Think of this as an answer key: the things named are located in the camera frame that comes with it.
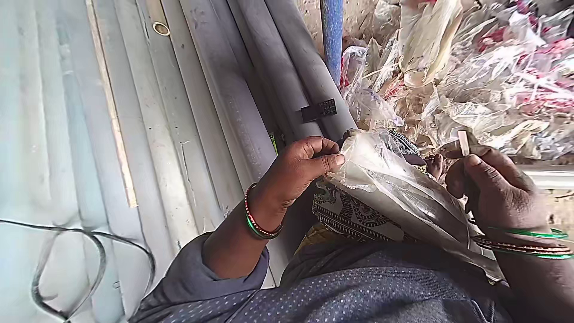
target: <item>dirt ground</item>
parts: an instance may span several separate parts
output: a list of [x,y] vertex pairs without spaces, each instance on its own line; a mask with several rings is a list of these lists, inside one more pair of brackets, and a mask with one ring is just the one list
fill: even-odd
[[[294,0],[303,15],[315,46],[323,55],[323,35],[321,32],[321,12],[319,0]],[[362,39],[366,42],[373,36],[373,11],[378,0],[344,0],[343,28],[344,36]],[[564,158],[552,164],[563,164]],[[567,158],[572,163],[572,156]],[[544,190],[544,202],[550,213],[550,223],[555,227],[567,230],[574,237],[574,191]]]

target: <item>black plastic clip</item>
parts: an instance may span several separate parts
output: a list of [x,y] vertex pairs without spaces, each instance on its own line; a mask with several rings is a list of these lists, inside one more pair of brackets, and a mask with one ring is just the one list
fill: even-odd
[[337,114],[335,99],[321,102],[318,105],[311,105],[301,108],[301,116],[303,117],[303,122],[317,120],[319,118],[332,116],[334,114]]

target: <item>bare foot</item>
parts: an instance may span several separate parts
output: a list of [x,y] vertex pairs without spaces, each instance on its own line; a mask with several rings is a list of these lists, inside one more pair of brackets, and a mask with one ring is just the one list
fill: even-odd
[[428,172],[437,180],[439,179],[440,175],[443,174],[443,160],[443,156],[439,153],[434,156],[425,157],[425,162],[428,166]]

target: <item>woman's left hand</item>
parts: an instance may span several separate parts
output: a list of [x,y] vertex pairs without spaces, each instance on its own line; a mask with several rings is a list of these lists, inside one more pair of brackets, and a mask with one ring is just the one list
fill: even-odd
[[255,218],[273,217],[274,220],[282,218],[313,180],[326,172],[336,171],[345,162],[345,157],[338,152],[337,143],[317,136],[287,146],[249,193],[252,215]]

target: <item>black wire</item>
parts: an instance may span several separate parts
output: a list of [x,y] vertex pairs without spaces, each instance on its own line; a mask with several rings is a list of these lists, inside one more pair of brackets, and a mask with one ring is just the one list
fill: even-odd
[[[63,228],[60,226],[35,225],[35,224],[28,224],[28,223],[24,223],[24,222],[3,220],[3,219],[0,219],[0,223],[13,224],[13,225],[23,226],[25,228],[30,228],[30,229],[56,232],[56,234],[50,240],[50,242],[44,245],[42,253],[40,254],[40,261],[38,262],[38,266],[36,267],[36,272],[34,273],[34,278],[32,279],[32,300],[34,300],[34,303],[38,307],[42,308],[47,313],[61,319],[63,321],[63,323],[69,322],[69,319],[80,309],[80,307],[85,303],[85,301],[88,300],[90,297],[92,297],[92,295],[94,294],[94,292],[96,291],[96,289],[100,285],[100,282],[102,281],[104,272],[106,270],[106,264],[107,264],[106,250],[104,249],[102,242],[98,238],[96,238],[96,236],[102,236],[104,238],[112,239],[112,240],[115,240],[115,241],[120,242],[120,243],[128,244],[128,245],[131,245],[131,246],[136,247],[136,248],[140,249],[141,251],[143,251],[146,254],[146,256],[148,257],[149,266],[150,266],[150,275],[149,275],[149,279],[148,279],[148,285],[146,286],[146,292],[149,291],[149,289],[151,288],[151,286],[153,284],[153,278],[156,275],[156,260],[155,260],[155,258],[146,248],[128,240],[127,238],[116,236],[114,234],[109,234],[106,232],[86,231],[86,230],[75,229],[75,228],[70,229],[70,228]],[[44,300],[42,299],[42,296],[40,294],[40,287],[39,287],[40,278],[42,277],[42,273],[44,272],[44,268],[46,267],[46,263],[48,261],[49,255],[51,253],[54,241],[58,238],[58,236],[60,234],[67,233],[67,232],[76,232],[76,233],[81,233],[81,234],[87,236],[96,245],[98,252],[99,252],[99,256],[100,256],[100,264],[99,264],[99,268],[98,268],[98,274],[96,275],[94,283],[90,287],[87,295],[85,297],[83,297],[82,300],[80,302],[78,302],[78,304],[76,306],[74,306],[74,308],[69,313],[65,313],[63,311],[58,311],[58,310],[54,309],[53,307],[49,306],[48,304],[46,304],[44,302]]]

